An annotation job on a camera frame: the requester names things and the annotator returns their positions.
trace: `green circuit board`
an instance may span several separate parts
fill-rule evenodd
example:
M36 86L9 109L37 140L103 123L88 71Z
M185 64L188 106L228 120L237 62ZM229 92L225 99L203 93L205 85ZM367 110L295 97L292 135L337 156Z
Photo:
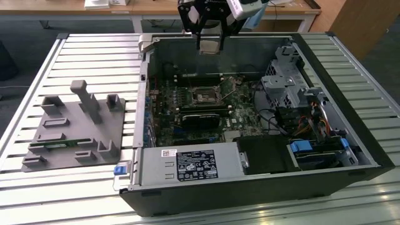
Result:
M205 87L177 87L173 81L165 81L153 109L159 147L223 143L227 141L225 131L239 131L241 136L264 134L251 101L253 81L244 82L239 75L223 78L217 86ZM219 127L185 132L180 126L181 115L176 109L208 105L231 107L229 114L220 117Z

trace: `robotic arm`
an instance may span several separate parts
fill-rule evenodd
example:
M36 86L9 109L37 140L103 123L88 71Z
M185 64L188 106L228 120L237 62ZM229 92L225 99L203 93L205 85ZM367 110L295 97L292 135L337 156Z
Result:
M183 26L196 38L200 49L201 33L215 34L220 26L219 50L223 50L227 36L239 33L248 17L263 8L268 0L179 0Z

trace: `motherboard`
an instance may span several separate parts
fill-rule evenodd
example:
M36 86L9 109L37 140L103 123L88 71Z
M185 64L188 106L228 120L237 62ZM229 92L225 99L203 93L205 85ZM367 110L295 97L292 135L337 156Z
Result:
M177 74L152 80L156 145L223 143L264 134L252 103L256 84L240 74Z

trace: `white label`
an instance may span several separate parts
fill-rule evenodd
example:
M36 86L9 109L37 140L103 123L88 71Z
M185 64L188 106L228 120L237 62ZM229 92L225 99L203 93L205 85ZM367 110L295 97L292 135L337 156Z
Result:
M115 14L129 14L129 11L112 11L111 13L115 13Z
M164 149L161 151L161 157L176 156L176 149Z

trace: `power supply label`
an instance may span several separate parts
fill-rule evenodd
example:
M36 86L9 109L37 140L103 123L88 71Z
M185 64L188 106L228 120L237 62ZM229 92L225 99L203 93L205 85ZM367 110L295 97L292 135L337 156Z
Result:
M219 178L213 150L176 153L177 180L204 180Z

